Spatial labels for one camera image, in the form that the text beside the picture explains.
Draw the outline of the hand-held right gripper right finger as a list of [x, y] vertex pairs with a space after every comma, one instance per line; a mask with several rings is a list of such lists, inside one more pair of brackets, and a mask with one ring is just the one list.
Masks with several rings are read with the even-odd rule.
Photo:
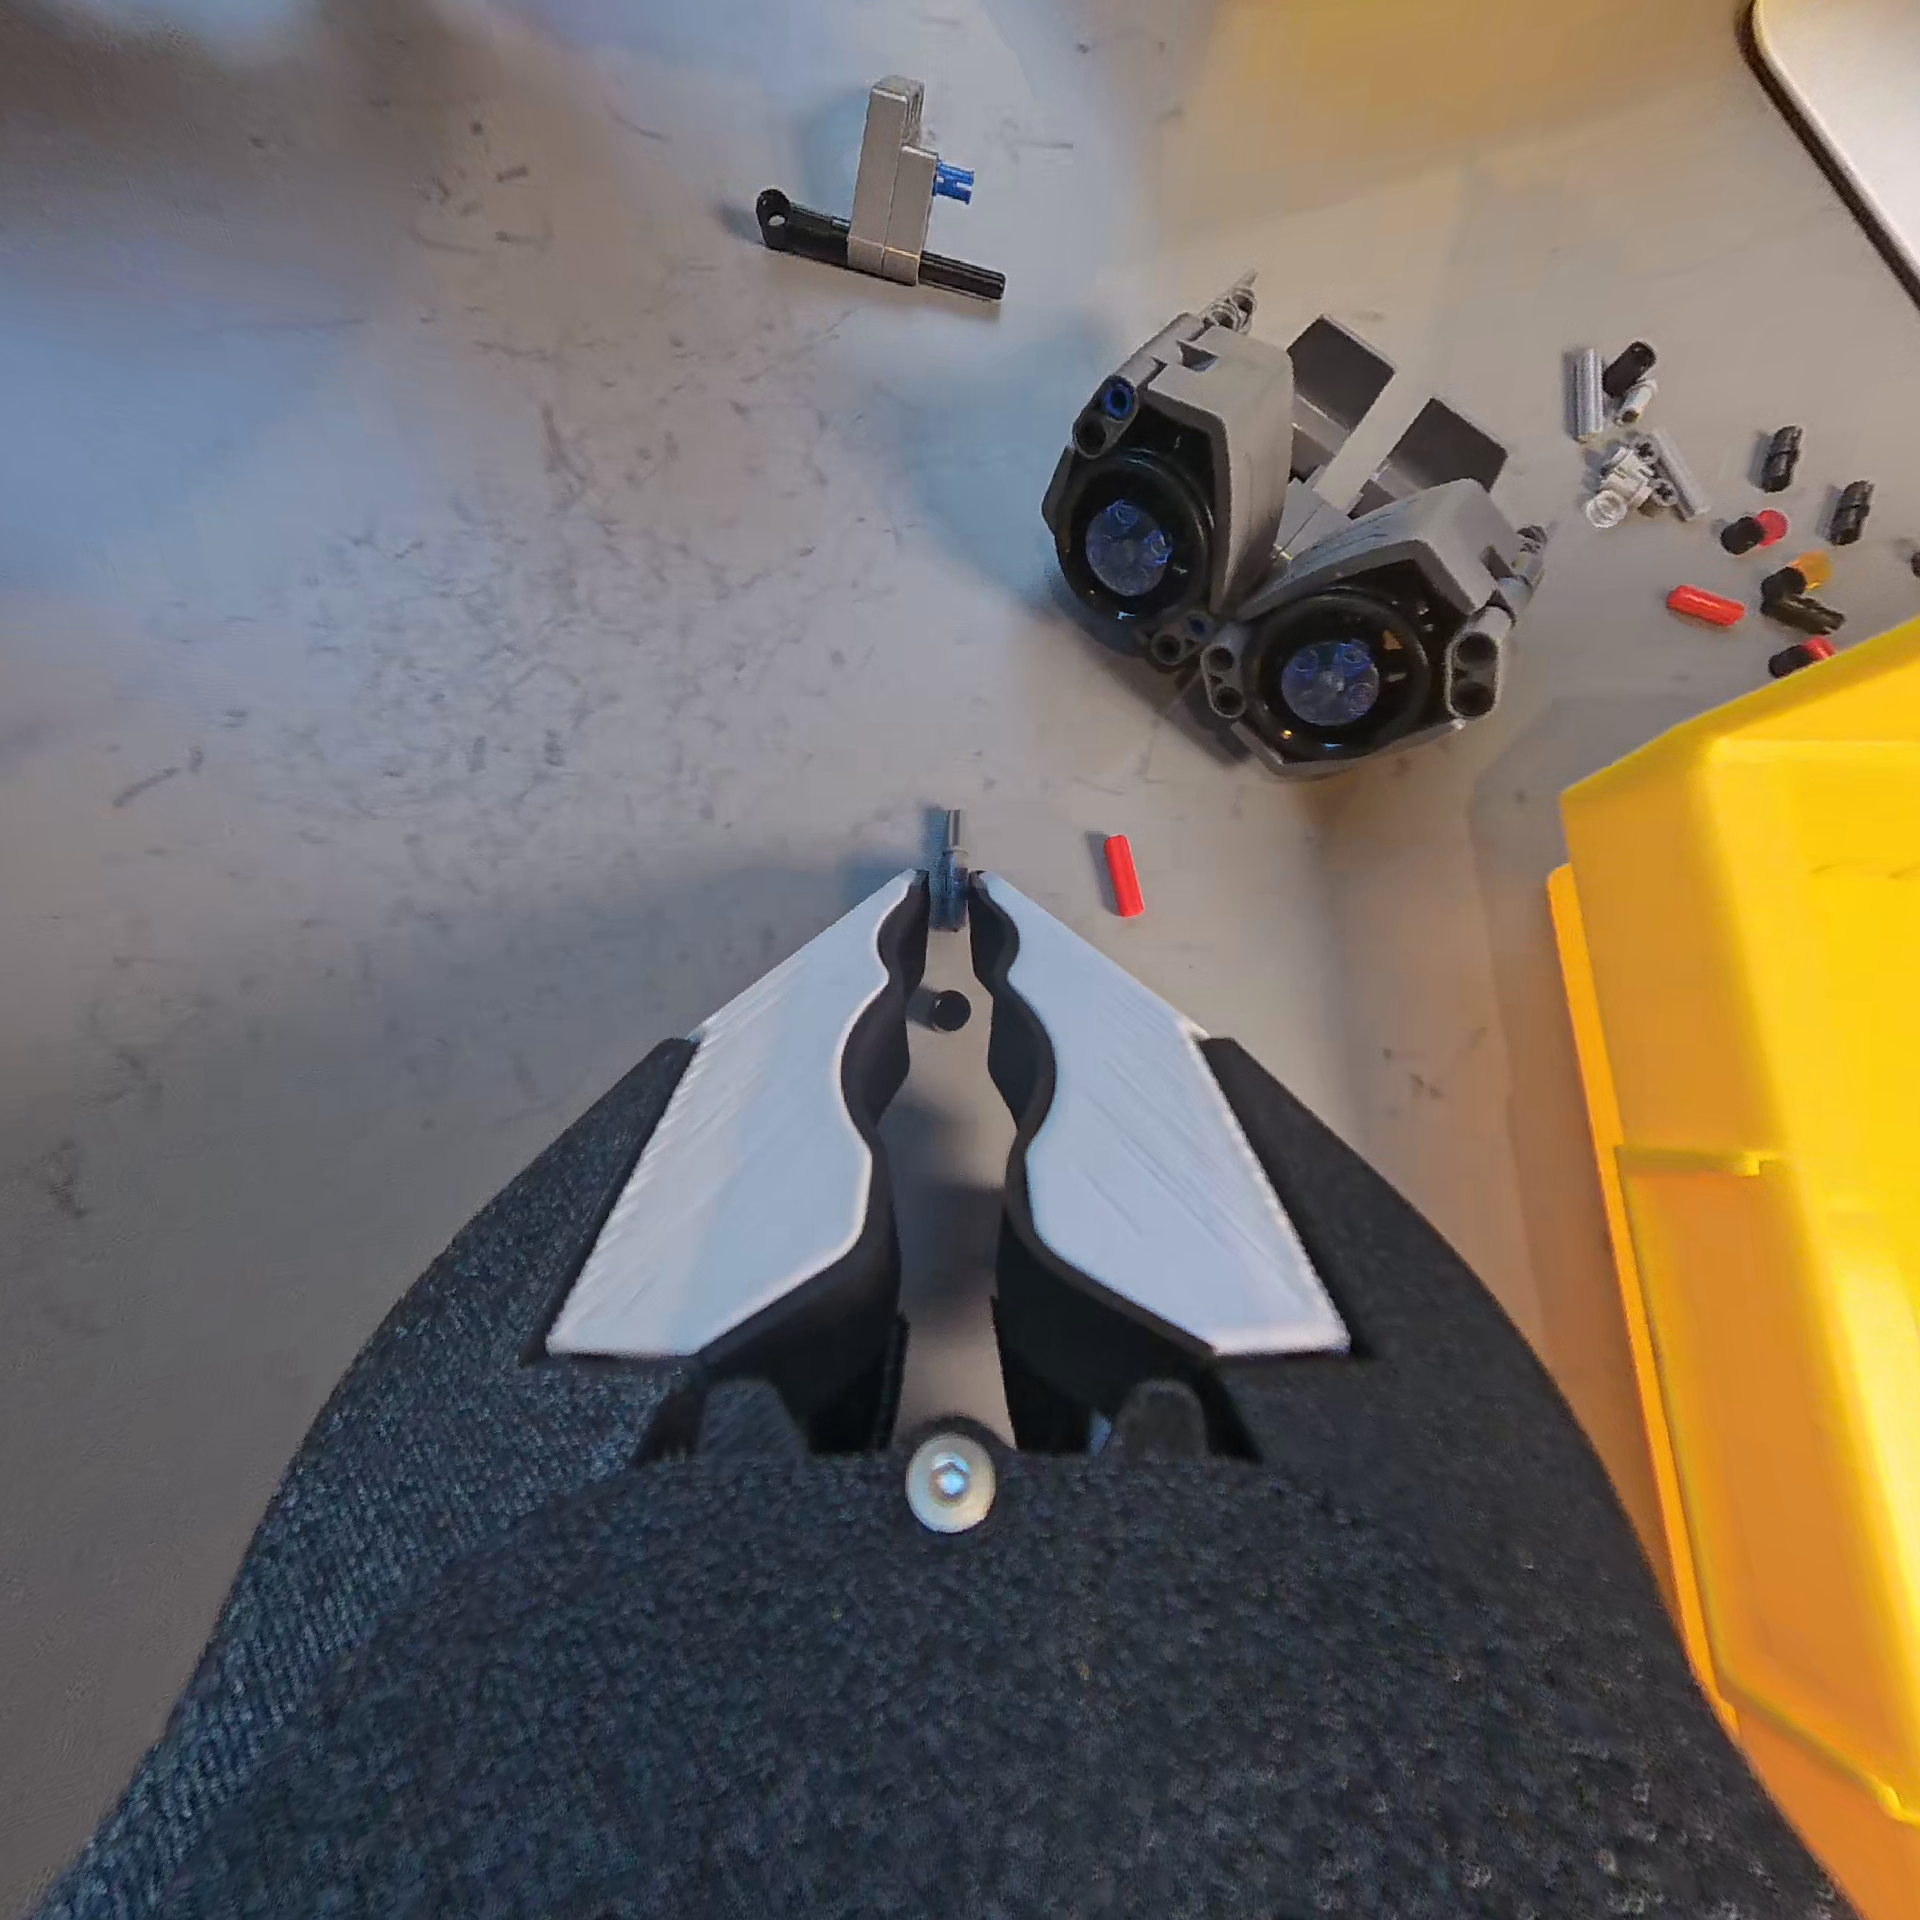
[[1032, 1250], [1215, 1359], [1346, 1352], [1208, 1033], [1008, 877], [974, 874], [968, 931]]

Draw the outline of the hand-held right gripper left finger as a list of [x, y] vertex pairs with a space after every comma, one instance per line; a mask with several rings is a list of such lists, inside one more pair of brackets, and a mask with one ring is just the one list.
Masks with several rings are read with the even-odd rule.
[[925, 946], [927, 877], [900, 870], [687, 1034], [548, 1352], [720, 1359], [804, 1289], [895, 1294], [880, 1117]]

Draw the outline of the yellow bin with dividers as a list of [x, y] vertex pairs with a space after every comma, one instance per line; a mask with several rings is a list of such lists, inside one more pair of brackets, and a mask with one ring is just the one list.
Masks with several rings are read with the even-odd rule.
[[1682, 1643], [1918, 1912], [1918, 629], [1567, 789], [1546, 879]]

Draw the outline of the black pin connector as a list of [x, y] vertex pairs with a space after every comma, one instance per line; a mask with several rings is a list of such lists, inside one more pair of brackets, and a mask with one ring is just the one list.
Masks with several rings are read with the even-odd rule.
[[[841, 272], [863, 272], [870, 279], [885, 279], [881, 272], [869, 272], [855, 264], [848, 219], [796, 203], [774, 185], [756, 194], [753, 219], [758, 224], [758, 238], [770, 251], [815, 261]], [[1006, 275], [975, 262], [924, 251], [919, 264], [902, 279], [902, 286], [925, 286], [942, 295], [993, 303], [1002, 299]]]

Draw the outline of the grey bent building beam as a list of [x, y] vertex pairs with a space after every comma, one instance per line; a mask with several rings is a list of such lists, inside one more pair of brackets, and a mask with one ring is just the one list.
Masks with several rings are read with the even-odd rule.
[[924, 81], [888, 75], [870, 87], [856, 150], [848, 264], [900, 286], [920, 281], [940, 154], [920, 142]]

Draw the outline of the grey desk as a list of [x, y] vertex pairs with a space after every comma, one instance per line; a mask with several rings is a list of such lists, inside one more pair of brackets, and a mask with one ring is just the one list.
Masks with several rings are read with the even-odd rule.
[[[1446, 1233], [1662, 1559], [1558, 795], [1752, 688], [1578, 581], [1561, 354], [1916, 483], [1916, 302], [1743, 5], [5, 5], [5, 1914], [397, 1295], [656, 1041], [966, 848]], [[870, 87], [975, 302], [770, 251]], [[1489, 722], [1325, 783], [1076, 615], [1096, 377], [1257, 274], [1552, 527]], [[1120, 919], [1102, 838], [1136, 851]]]

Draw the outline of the grey toy robot head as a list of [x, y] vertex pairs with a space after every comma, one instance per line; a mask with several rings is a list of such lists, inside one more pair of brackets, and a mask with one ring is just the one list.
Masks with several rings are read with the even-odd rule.
[[1260, 336], [1245, 272], [1094, 383], [1041, 497], [1072, 595], [1280, 778], [1489, 718], [1545, 571], [1546, 530], [1496, 502], [1506, 443], [1446, 400], [1332, 490], [1393, 377], [1332, 317]]

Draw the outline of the scattered small building pieces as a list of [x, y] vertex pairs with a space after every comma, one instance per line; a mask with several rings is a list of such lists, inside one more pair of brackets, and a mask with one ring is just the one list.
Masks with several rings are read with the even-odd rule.
[[1558, 371], [1578, 581], [1682, 685], [1782, 683], [1916, 626], [1916, 483], [1831, 471], [1801, 418], [1712, 447], [1649, 338], [1574, 342]]

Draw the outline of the white board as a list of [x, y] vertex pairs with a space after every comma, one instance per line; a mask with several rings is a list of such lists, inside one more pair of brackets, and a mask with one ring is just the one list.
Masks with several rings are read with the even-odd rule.
[[1918, 297], [1918, 5], [1751, 1], [1741, 33], [1769, 98]]

